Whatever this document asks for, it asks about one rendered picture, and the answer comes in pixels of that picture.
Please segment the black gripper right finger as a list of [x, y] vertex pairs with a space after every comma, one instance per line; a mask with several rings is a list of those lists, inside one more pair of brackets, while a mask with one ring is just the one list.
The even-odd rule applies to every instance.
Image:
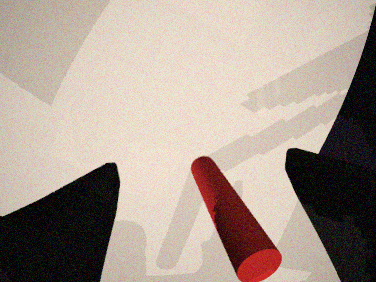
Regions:
[[376, 168], [288, 148], [285, 171], [341, 282], [376, 282]]

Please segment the red peg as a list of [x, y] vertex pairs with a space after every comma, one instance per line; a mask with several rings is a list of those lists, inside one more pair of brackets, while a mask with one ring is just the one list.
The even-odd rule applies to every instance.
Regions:
[[195, 158], [190, 172], [240, 282], [261, 282], [273, 275], [283, 260], [279, 249], [212, 158]]

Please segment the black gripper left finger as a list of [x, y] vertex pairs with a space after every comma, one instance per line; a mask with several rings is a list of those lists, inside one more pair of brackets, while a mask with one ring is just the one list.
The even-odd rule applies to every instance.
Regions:
[[100, 282], [120, 190], [105, 163], [0, 216], [1, 282]]

